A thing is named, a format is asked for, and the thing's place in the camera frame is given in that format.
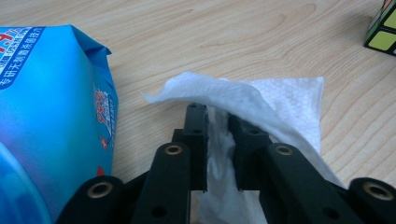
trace blue package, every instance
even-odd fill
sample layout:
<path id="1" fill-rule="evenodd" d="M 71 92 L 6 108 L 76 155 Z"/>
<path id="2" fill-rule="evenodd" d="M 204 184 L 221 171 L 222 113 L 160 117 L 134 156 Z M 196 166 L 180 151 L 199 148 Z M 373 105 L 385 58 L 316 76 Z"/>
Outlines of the blue package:
<path id="1" fill-rule="evenodd" d="M 54 222 L 83 182 L 111 174 L 118 97 L 109 53 L 72 25 L 0 28 L 0 160 L 9 163 L 0 166 L 0 196 L 15 190 L 2 216 L 14 206 L 21 216 L 37 211 L 17 223 Z M 8 177 L 22 173 L 23 181 Z M 43 203 L 15 206 L 26 192 Z"/>

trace wooden table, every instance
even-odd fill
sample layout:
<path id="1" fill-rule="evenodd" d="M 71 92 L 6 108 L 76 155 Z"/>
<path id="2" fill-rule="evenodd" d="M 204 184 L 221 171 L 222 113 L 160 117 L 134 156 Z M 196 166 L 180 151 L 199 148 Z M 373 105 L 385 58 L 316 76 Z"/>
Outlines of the wooden table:
<path id="1" fill-rule="evenodd" d="M 187 103 L 149 105 L 184 71 L 231 80 L 325 77 L 322 156 L 348 185 L 396 187 L 396 57 L 362 46 L 380 0 L 2 0 L 2 26 L 71 23 L 112 51 L 120 98 L 113 175 L 147 171 Z"/>

